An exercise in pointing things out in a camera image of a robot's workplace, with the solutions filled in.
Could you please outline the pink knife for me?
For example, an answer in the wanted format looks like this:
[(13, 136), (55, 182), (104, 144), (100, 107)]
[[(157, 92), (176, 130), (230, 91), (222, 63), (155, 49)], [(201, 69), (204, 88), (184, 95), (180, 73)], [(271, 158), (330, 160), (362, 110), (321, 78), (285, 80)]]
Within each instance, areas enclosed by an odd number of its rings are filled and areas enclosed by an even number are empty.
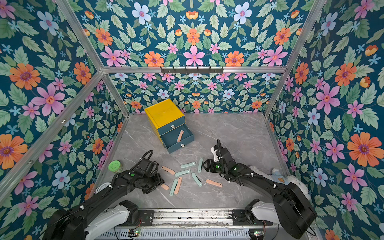
[(170, 189), (170, 188), (169, 188), (167, 185), (165, 185), (165, 184), (160, 185), (160, 187), (163, 188), (164, 190), (169, 190), (169, 189)]
[(223, 187), (223, 184), (215, 182), (215, 181), (212, 181), (212, 180), (209, 180), (209, 179), (206, 180), (206, 183), (209, 184), (209, 185), (212, 185), (212, 186), (219, 187), (219, 188)]
[(166, 172), (168, 172), (168, 173), (170, 173), (171, 175), (175, 175), (176, 174), (176, 172), (174, 170), (172, 170), (172, 169), (170, 169), (168, 167), (162, 166), (161, 169), (166, 171)]

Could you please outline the teal drawer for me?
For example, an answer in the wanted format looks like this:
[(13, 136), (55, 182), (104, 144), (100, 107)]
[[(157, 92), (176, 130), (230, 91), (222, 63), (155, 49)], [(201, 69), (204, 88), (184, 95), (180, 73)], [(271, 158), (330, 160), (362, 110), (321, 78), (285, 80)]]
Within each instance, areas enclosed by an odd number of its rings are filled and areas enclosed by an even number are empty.
[(171, 154), (193, 142), (195, 136), (187, 125), (183, 124), (168, 133), (161, 135), (161, 140), (168, 153)]
[(186, 123), (185, 116), (180, 117), (170, 123), (165, 124), (164, 126), (158, 128), (158, 133), (160, 136), (174, 130), (175, 128), (180, 127), (181, 125), (184, 125)]

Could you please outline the teal top drawer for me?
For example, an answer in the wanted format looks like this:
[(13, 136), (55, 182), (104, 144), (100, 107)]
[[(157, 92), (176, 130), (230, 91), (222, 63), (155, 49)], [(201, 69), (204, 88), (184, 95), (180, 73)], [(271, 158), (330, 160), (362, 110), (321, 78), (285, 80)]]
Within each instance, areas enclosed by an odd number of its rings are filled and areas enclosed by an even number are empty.
[(160, 136), (174, 130), (175, 128), (180, 127), (181, 125), (184, 125), (186, 123), (185, 116), (180, 117), (170, 123), (165, 124), (164, 126), (158, 128), (158, 133)]

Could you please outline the yellow drawer cabinet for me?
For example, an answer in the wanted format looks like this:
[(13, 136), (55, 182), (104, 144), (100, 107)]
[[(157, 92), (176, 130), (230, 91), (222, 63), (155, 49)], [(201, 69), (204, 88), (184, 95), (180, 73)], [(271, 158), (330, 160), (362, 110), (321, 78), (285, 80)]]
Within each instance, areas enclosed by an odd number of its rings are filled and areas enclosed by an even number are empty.
[(161, 136), (158, 128), (170, 123), (180, 117), (185, 116), (181, 110), (170, 99), (164, 100), (145, 109), (145, 113), (150, 121), (153, 131), (160, 141)]

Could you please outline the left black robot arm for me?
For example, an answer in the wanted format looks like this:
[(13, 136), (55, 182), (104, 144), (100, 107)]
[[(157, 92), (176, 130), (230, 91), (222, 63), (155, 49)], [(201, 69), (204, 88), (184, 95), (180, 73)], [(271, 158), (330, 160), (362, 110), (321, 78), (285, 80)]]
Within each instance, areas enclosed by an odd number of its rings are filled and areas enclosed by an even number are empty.
[(44, 240), (94, 240), (118, 225), (141, 223), (138, 206), (128, 200), (111, 207), (135, 189), (149, 194), (164, 183), (159, 164), (140, 159), (130, 170), (115, 174), (112, 182), (88, 200), (69, 210), (58, 210), (50, 218)]

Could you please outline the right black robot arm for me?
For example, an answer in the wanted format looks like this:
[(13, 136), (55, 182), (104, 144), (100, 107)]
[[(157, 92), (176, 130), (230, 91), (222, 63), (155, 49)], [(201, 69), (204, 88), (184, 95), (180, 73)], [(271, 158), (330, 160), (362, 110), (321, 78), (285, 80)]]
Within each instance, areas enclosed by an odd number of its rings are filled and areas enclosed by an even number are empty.
[(295, 239), (300, 239), (311, 228), (317, 213), (297, 184), (276, 182), (237, 163), (219, 139), (212, 153), (214, 158), (203, 163), (207, 172), (217, 173), (229, 183), (250, 188), (272, 201), (271, 204), (257, 201), (251, 205), (250, 212), (257, 220), (277, 223)]

